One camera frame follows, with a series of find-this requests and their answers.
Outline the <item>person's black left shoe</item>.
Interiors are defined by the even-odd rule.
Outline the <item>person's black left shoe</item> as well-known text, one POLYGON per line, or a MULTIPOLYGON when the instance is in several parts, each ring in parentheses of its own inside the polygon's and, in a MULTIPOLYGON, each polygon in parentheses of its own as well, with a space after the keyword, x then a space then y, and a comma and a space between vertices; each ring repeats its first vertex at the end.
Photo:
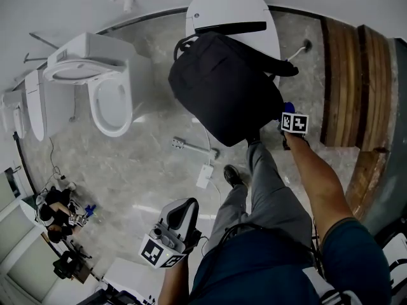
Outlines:
POLYGON ((223 175, 225 181, 227 181, 232 188, 239 185, 245 185, 238 170, 233 165, 226 165, 223 168, 223 175))

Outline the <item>toilet brush with dark head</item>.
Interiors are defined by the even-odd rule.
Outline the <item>toilet brush with dark head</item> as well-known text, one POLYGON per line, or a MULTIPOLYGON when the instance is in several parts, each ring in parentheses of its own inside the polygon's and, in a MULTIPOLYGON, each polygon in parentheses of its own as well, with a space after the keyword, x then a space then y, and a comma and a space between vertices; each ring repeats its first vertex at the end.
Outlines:
POLYGON ((305 39, 303 42, 303 46, 301 46, 294 54, 288 57, 286 60, 289 62, 295 57, 297 57, 300 53, 308 53, 312 49, 312 42, 309 39, 305 39))

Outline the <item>curved wooden ledge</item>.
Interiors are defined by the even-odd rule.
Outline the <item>curved wooden ledge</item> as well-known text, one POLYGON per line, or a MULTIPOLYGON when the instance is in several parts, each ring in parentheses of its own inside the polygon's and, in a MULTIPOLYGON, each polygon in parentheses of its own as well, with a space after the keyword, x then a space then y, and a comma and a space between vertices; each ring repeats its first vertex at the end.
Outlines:
POLYGON ((360 151, 345 193, 349 207, 358 220, 363 220, 370 210, 379 180, 389 157, 389 150, 380 147, 373 151, 360 151))

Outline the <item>black backpack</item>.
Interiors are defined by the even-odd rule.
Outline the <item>black backpack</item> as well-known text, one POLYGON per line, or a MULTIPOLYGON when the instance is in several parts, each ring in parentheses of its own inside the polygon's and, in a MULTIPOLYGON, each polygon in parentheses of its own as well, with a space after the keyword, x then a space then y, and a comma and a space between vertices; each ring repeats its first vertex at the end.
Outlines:
POLYGON ((175 98, 221 144, 232 147, 281 118, 274 76, 299 70, 216 32, 193 34, 174 48, 168 81, 175 98))

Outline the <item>white toilet with angular tank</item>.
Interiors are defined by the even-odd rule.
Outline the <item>white toilet with angular tank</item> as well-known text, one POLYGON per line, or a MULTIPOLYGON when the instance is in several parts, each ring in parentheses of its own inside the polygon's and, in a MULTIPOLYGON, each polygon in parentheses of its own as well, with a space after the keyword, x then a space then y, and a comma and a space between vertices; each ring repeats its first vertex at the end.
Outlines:
POLYGON ((5 132, 25 138, 28 122, 21 90, 6 91, 0 96, 0 115, 5 132))

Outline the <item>black floor equipment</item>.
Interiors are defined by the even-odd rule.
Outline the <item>black floor equipment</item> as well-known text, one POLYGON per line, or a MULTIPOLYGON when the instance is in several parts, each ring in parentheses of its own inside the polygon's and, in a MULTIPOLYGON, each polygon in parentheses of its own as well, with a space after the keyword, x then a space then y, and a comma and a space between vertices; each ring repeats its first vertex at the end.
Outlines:
POLYGON ((62 280, 76 279, 84 284, 92 271, 86 264, 86 260, 91 259, 79 251, 65 251, 59 260, 53 263, 53 272, 62 280))

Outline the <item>white power strip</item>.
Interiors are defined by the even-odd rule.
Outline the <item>white power strip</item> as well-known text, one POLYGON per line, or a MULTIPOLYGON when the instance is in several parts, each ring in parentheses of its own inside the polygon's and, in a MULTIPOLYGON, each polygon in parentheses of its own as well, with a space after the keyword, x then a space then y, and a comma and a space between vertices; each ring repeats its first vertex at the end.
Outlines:
POLYGON ((202 189, 206 189, 207 185, 212 177, 214 167, 212 165, 204 164, 201 167, 196 186, 202 189))

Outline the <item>person's right forearm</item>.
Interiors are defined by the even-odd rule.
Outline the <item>person's right forearm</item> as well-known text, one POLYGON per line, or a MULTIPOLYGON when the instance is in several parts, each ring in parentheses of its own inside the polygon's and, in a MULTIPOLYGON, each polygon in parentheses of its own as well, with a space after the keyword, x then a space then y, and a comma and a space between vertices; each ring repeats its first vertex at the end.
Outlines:
POLYGON ((286 133, 285 138, 312 207, 349 213, 350 208, 335 171, 310 148, 304 139, 291 133, 286 133))

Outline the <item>boxy white closed-lid toilet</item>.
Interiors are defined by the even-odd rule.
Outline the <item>boxy white closed-lid toilet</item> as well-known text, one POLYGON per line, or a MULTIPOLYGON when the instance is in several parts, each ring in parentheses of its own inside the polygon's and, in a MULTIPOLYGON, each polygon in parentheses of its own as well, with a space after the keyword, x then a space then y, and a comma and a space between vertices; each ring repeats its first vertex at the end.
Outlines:
POLYGON ((43 70, 34 70, 25 77, 27 109, 35 137, 42 141, 46 136, 45 86, 43 70))

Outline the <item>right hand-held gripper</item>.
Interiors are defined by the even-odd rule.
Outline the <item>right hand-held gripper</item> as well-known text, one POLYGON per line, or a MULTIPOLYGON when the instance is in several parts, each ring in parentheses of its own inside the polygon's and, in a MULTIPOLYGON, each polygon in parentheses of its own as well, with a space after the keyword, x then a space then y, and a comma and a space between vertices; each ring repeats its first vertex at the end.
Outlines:
POLYGON ((282 113, 280 129, 285 132, 302 134, 308 133, 309 115, 294 114, 289 112, 282 113))

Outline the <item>person's left forearm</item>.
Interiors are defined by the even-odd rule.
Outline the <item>person's left forearm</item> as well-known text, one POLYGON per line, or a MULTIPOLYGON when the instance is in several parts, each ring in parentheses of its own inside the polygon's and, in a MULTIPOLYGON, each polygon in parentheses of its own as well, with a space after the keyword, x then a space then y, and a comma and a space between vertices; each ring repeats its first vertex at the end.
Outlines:
POLYGON ((188 305, 189 294, 189 266, 186 256, 174 267, 165 270, 157 304, 188 305))

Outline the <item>wooden step platform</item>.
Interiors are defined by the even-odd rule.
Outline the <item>wooden step platform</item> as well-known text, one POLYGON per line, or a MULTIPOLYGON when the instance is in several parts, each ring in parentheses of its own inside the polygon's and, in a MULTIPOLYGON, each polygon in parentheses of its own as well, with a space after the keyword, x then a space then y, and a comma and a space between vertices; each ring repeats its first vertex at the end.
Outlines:
POLYGON ((323 18, 326 83, 321 142, 381 149, 387 140, 392 69, 388 39, 366 25, 323 18))

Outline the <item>round white closed-lid toilet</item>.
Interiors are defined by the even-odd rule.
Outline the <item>round white closed-lid toilet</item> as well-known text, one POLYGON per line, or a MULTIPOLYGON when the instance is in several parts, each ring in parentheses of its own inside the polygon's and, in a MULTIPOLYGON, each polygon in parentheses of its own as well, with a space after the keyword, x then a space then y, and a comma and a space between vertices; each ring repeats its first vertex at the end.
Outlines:
POLYGON ((280 59, 277 29, 264 0, 192 0, 186 12, 186 36, 196 38, 208 32, 280 59))

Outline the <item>person's grey trousers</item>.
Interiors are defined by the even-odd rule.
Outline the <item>person's grey trousers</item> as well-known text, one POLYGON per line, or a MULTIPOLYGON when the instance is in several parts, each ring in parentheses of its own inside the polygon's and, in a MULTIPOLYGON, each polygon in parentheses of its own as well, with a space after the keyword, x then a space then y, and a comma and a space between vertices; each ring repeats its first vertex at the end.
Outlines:
POLYGON ((310 247, 311 217, 284 184, 271 153, 260 141, 249 145, 247 164, 251 174, 251 212, 247 213, 245 208, 248 188, 237 184, 217 212, 205 251, 218 245, 227 228, 244 222, 284 231, 293 240, 310 247))

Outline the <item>white toilet with open seat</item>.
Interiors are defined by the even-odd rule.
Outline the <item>white toilet with open seat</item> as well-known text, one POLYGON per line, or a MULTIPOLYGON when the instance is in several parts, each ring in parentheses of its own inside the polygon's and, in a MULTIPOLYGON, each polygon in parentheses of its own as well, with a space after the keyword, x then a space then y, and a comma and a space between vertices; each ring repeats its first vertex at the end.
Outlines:
POLYGON ((108 137, 124 135, 151 112, 152 61, 121 39, 84 32, 48 57, 43 75, 49 82, 87 86, 93 121, 108 137))

